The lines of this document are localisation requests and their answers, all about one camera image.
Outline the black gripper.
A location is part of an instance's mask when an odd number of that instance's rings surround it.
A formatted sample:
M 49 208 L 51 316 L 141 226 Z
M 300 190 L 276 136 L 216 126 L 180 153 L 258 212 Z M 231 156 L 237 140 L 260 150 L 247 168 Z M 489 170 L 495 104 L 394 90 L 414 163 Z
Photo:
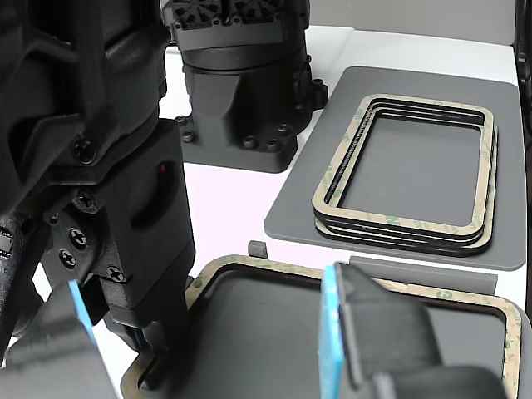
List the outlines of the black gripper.
M 43 268 L 53 287 L 73 279 L 98 283 L 96 303 L 118 322 L 115 335 L 137 353 L 150 345 L 153 360 L 140 389 L 154 391 L 189 324 L 187 309 L 162 317 L 175 293 L 164 285 L 185 280 L 194 254 L 180 135 L 174 121 L 160 120 L 101 183 L 69 194 L 52 226 Z

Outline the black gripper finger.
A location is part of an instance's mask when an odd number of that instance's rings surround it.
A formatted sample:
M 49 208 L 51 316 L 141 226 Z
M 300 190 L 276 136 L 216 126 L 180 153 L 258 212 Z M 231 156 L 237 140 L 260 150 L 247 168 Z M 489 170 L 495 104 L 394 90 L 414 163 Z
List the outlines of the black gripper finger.
M 75 280 L 51 292 L 8 349 L 1 397 L 117 397 Z
M 426 307 L 362 270 L 324 269 L 319 320 L 322 398 L 506 398 L 502 379 L 444 364 Z

